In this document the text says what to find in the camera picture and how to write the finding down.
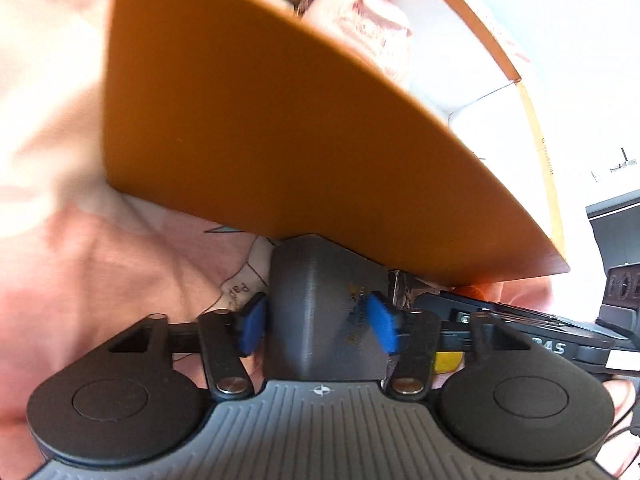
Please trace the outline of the person's right hand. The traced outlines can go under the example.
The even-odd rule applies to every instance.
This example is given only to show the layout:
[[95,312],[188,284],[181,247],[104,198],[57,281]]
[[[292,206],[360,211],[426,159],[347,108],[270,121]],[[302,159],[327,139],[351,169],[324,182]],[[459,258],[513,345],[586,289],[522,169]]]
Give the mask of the person's right hand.
[[636,387],[627,379],[610,379],[602,384],[614,405],[614,422],[617,424],[634,408]]

